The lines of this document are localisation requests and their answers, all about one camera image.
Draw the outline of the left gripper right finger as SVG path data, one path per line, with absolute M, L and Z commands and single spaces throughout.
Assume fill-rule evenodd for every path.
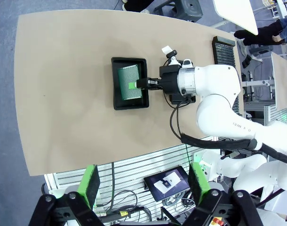
M 237 190 L 231 194 L 211 188 L 199 163 L 189 166 L 188 184 L 195 208 L 184 226 L 209 226 L 214 218 L 222 218 L 229 226 L 262 226 L 250 194 Z

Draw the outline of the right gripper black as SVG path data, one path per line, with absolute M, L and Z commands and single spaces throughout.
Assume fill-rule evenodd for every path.
M 135 82 L 129 82 L 129 87 L 136 87 L 143 90 L 163 90 L 165 94 L 173 95 L 180 93 L 178 87 L 179 65 L 166 65 L 159 68 L 160 79 L 143 78 Z

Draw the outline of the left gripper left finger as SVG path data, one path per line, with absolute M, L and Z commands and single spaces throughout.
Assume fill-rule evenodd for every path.
M 29 222 L 30 226 L 64 226 L 69 220 L 76 220 L 79 226 L 102 226 L 93 212 L 93 206 L 100 186 L 98 168 L 87 166 L 77 191 L 56 198 L 42 195 Z

